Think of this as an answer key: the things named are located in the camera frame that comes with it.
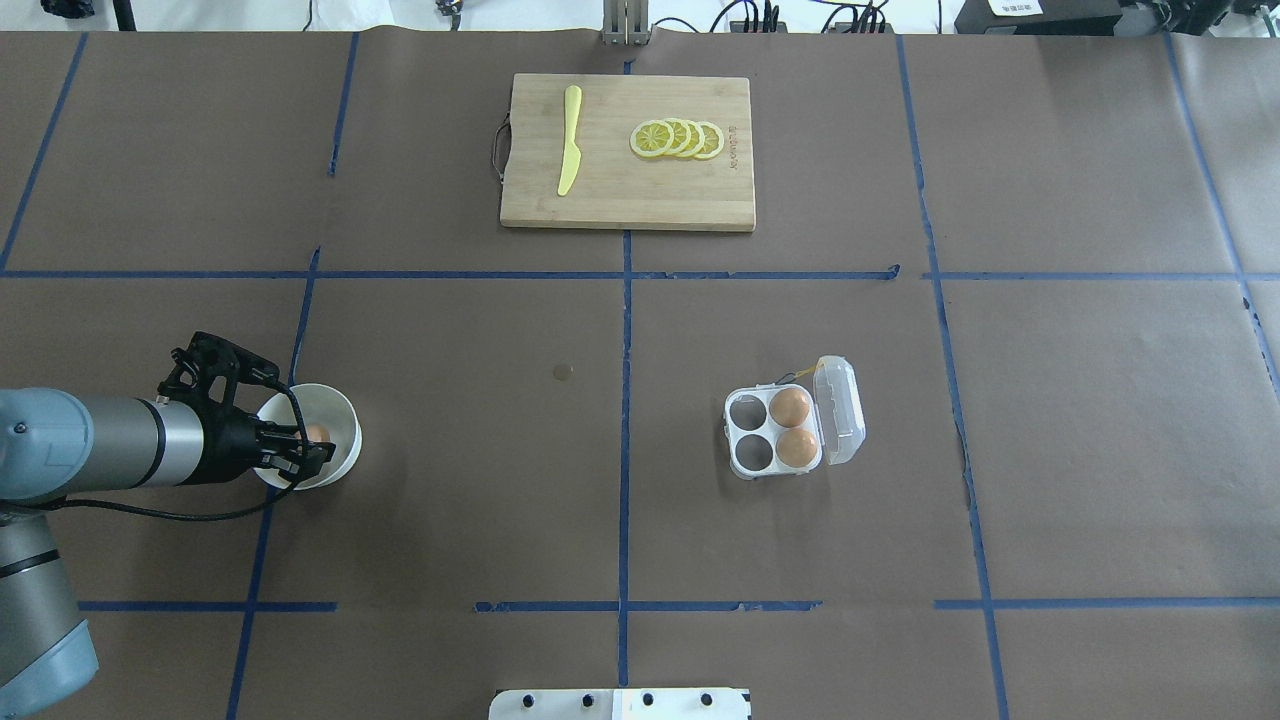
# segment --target plastic egg container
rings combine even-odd
[[[813,373],[813,395],[799,384],[739,388],[724,400],[730,466],[742,479],[803,475],[847,462],[867,439],[854,366],[824,355]]]

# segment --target wooden cutting board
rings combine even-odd
[[[572,190],[556,195],[564,149],[564,88],[582,88]],[[631,131],[662,118],[707,120],[726,135],[710,160],[644,159]],[[502,224],[521,228],[755,229],[751,95],[746,78],[517,74]]]

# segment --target egg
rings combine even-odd
[[[302,439],[302,433],[293,433],[293,437]],[[333,442],[329,438],[329,428],[324,425],[307,425],[307,439],[311,442]]]
[[[818,456],[818,438],[809,430],[791,429],[778,438],[778,460],[791,468],[804,468]]]
[[[769,401],[769,415],[783,428],[794,428],[809,416],[809,393],[788,387],[778,391]]]

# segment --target knife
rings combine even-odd
[[[577,149],[577,113],[582,109],[582,88],[571,85],[564,88],[564,156],[561,159],[561,184],[556,193],[568,195],[577,179],[577,167],[582,163],[582,151]]]

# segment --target lemon slice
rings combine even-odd
[[[703,131],[703,146],[698,149],[694,158],[710,160],[719,155],[721,150],[724,150],[724,133],[716,123],[698,123],[698,127]]]
[[[689,145],[676,152],[676,158],[692,158],[703,149],[703,142],[705,140],[705,133],[703,132],[703,126],[694,120],[685,120],[689,126]]]
[[[671,150],[676,131],[663,120],[648,120],[631,131],[631,151],[641,158],[657,158]]]
[[[671,126],[671,129],[676,133],[676,138],[671,142],[671,147],[668,147],[663,155],[676,155],[689,150],[694,138],[692,124],[689,120],[682,120],[680,118],[663,118],[662,122]]]

